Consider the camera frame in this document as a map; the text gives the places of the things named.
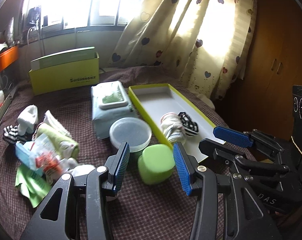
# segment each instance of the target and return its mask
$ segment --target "black and white striped sock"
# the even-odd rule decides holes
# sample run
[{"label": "black and white striped sock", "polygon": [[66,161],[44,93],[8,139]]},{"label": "black and white striped sock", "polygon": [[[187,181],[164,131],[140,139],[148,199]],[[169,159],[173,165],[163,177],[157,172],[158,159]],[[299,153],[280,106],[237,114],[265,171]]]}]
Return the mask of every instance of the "black and white striped sock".
[{"label": "black and white striped sock", "polygon": [[187,115],[185,112],[180,112],[179,117],[186,132],[186,135],[195,136],[199,133],[198,124],[196,122],[192,122],[189,115]]},{"label": "black and white striped sock", "polygon": [[22,144],[28,141],[28,136],[25,135],[18,135],[17,126],[7,126],[3,129],[3,140],[10,144],[15,144],[17,141],[20,141]]}]

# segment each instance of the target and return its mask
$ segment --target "telephone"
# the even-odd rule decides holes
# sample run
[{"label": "telephone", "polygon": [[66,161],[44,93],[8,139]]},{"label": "telephone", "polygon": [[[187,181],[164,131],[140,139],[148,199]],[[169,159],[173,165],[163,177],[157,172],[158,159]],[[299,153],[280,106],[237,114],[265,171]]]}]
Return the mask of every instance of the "telephone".
[{"label": "telephone", "polygon": [[41,6],[31,8],[27,16],[27,25],[30,27],[35,26],[38,19],[40,18],[40,14]]}]

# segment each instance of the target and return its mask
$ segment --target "plastic bag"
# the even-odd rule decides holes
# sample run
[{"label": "plastic bag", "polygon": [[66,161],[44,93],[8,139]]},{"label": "plastic bag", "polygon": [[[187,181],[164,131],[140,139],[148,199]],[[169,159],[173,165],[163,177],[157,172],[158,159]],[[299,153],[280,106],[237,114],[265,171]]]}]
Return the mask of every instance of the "plastic bag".
[{"label": "plastic bag", "polygon": [[14,46],[13,27],[14,27],[14,17],[11,18],[9,24],[7,25],[6,30],[4,31],[5,41],[9,47]]},{"label": "plastic bag", "polygon": [[43,133],[35,139],[31,151],[35,153],[32,161],[35,168],[42,168],[51,183],[69,170],[68,162],[60,159],[46,134]]}]

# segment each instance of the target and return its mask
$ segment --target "green container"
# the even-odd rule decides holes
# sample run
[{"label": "green container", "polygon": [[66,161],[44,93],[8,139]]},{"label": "green container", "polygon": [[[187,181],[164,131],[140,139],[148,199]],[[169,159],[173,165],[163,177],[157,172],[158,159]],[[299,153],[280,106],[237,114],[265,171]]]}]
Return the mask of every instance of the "green container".
[{"label": "green container", "polygon": [[165,144],[148,146],[138,159],[141,179],[147,185],[158,184],[169,178],[174,166],[172,150]]}]

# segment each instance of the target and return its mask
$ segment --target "wardrobe handle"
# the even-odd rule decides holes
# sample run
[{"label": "wardrobe handle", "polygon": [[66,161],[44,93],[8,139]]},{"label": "wardrobe handle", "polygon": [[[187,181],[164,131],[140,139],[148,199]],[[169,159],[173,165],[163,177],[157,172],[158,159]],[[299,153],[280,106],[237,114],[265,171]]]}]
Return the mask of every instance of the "wardrobe handle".
[{"label": "wardrobe handle", "polygon": [[277,75],[279,75],[280,66],[282,65],[282,62],[279,63],[278,69],[277,69]]},{"label": "wardrobe handle", "polygon": [[274,66],[274,64],[275,64],[275,62],[276,62],[276,58],[273,60],[273,62],[272,62],[272,65],[271,65],[271,71],[273,71],[273,66]]}]

